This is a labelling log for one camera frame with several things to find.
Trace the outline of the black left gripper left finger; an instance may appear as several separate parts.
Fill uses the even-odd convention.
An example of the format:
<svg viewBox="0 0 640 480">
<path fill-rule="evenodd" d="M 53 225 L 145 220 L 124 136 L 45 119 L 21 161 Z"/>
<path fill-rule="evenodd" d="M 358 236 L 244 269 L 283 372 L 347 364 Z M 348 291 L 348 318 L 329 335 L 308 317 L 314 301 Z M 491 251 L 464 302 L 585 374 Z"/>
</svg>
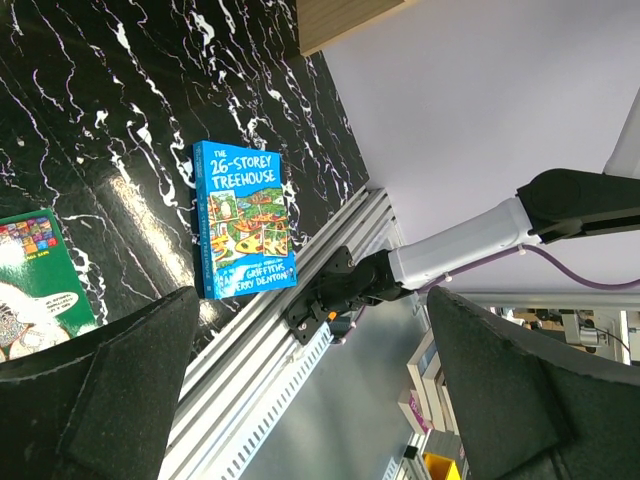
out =
<svg viewBox="0 0 640 480">
<path fill-rule="evenodd" d="M 4 479 L 155 479 L 199 316 L 193 287 L 1 365 Z"/>
</svg>

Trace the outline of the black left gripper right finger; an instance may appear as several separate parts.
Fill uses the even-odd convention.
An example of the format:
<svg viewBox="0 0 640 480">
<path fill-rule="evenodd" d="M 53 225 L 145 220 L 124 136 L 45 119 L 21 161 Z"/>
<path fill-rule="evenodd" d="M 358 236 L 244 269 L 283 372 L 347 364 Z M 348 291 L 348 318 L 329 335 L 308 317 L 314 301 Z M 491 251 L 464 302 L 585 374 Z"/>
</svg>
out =
<svg viewBox="0 0 640 480">
<path fill-rule="evenodd" d="M 638 367 L 517 326 L 442 287 L 426 303 L 473 478 L 638 478 Z"/>
</svg>

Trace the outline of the blue 26-storey treehouse book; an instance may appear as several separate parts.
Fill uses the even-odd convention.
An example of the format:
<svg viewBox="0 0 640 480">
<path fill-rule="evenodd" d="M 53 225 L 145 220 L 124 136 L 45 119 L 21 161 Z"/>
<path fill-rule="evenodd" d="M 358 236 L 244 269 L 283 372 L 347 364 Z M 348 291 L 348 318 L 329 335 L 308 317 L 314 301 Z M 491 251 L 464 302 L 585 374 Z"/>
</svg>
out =
<svg viewBox="0 0 640 480">
<path fill-rule="evenodd" d="M 281 155 L 203 140 L 193 168 L 204 297 L 296 286 Z"/>
</svg>

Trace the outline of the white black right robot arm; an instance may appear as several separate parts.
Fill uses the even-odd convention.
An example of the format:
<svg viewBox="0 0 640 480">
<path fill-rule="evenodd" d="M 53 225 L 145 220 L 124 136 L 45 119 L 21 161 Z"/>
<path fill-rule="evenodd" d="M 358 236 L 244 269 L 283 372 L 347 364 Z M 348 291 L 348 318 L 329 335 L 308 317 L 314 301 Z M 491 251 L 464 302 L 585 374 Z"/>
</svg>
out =
<svg viewBox="0 0 640 480">
<path fill-rule="evenodd" d="M 639 104 L 634 102 L 602 172 L 556 168 L 496 207 L 427 239 L 347 264 L 347 248 L 316 278 L 311 298 L 326 312 L 424 293 L 453 275 L 516 252 L 639 228 Z"/>
</svg>

